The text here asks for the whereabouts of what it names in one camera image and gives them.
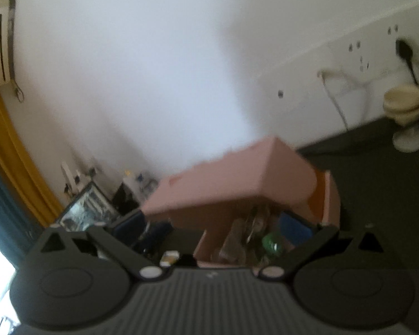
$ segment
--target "blue curtain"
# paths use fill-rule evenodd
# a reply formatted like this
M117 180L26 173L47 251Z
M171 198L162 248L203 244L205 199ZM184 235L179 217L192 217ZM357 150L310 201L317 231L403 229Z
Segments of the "blue curtain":
M0 252L18 267L42 231L14 200L0 177Z

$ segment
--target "power outlet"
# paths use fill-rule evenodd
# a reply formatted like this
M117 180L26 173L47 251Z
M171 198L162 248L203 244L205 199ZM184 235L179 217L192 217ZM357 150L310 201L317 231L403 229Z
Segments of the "power outlet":
M328 45L342 71L368 83L405 67L396 55L396 39L404 38L419 61L419 4L385 16Z

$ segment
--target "curtain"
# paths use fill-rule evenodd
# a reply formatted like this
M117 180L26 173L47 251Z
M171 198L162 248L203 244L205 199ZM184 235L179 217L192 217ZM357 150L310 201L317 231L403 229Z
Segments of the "curtain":
M22 203L47 227L63 207L50 191L20 141L0 96L0 174Z
M14 200L0 177L0 252L18 267L42 230Z

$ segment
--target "yellow curtain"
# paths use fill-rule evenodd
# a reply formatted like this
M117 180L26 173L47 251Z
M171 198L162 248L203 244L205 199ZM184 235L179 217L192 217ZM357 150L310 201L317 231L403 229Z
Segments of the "yellow curtain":
M63 207L48 188L20 141L0 96L0 173L41 225L47 227Z

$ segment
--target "wall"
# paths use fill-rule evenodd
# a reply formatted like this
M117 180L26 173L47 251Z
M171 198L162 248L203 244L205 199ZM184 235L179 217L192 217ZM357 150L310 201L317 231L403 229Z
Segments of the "wall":
M17 0L11 118L50 186L59 162L170 174L265 134L294 145L340 132L321 87L289 107L257 79L375 16L416 0ZM382 114L387 87L341 98L354 125Z

